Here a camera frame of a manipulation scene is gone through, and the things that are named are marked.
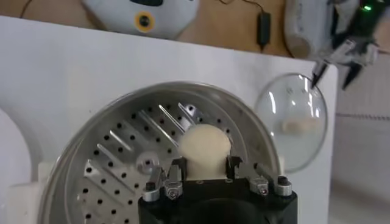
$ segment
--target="white dough ball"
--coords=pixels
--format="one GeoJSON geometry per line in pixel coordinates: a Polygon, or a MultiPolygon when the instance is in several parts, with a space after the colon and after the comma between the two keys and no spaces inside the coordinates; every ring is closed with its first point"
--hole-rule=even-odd
{"type": "Polygon", "coordinates": [[[187,159],[188,180],[224,179],[230,141],[217,127],[191,127],[179,141],[179,153],[187,159]]]}

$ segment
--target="transparent glass lid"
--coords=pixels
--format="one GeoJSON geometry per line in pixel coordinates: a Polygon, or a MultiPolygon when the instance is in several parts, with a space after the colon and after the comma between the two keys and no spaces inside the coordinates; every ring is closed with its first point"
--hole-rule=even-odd
{"type": "Polygon", "coordinates": [[[284,159],[285,171],[307,166],[321,149],[327,130],[325,100],[305,76],[278,77],[260,94],[255,110],[284,159]]]}

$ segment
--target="stainless steel pot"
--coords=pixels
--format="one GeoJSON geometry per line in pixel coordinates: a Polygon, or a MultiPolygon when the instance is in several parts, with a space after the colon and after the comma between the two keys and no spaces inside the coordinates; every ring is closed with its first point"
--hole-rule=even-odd
{"type": "Polygon", "coordinates": [[[177,141],[194,124],[219,127],[231,155],[280,172],[267,130],[242,101],[214,86],[164,83],[112,102],[73,137],[49,177],[38,223],[138,223],[151,167],[178,158],[177,141]]]}

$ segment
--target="green light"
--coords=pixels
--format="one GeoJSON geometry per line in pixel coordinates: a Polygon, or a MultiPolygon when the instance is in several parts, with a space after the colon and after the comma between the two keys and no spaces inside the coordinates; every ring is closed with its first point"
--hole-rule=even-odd
{"type": "Polygon", "coordinates": [[[371,6],[365,5],[365,6],[363,7],[363,9],[364,9],[365,11],[371,11],[371,6]]]}

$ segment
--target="yellow button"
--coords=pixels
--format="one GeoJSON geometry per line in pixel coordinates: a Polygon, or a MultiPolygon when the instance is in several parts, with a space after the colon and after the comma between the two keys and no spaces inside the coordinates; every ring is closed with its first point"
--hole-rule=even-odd
{"type": "Polygon", "coordinates": [[[138,12],[134,19],[135,26],[140,32],[147,33],[154,27],[154,18],[149,12],[138,12]]]}

